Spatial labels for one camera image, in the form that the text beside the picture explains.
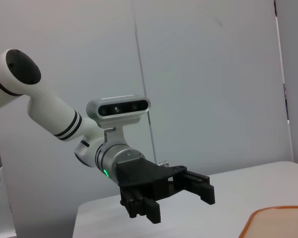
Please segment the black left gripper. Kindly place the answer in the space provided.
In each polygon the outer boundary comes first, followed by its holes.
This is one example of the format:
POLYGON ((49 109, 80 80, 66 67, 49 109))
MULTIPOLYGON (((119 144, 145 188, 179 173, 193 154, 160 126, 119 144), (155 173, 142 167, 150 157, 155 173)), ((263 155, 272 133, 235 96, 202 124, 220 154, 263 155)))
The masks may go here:
POLYGON ((179 189, 198 195, 209 205, 215 204, 214 187, 205 175, 187 171, 185 166, 159 166, 146 159, 136 159, 116 165, 116 178, 121 201, 130 218, 146 216, 153 224, 161 222, 159 204, 179 189))

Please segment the beige food bag orange trim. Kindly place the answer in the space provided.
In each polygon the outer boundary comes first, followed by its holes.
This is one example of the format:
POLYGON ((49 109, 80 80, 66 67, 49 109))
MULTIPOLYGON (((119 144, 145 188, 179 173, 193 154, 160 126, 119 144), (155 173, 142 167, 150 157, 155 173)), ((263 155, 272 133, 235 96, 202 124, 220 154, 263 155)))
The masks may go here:
POLYGON ((298 238, 298 206, 256 210, 238 238, 298 238))

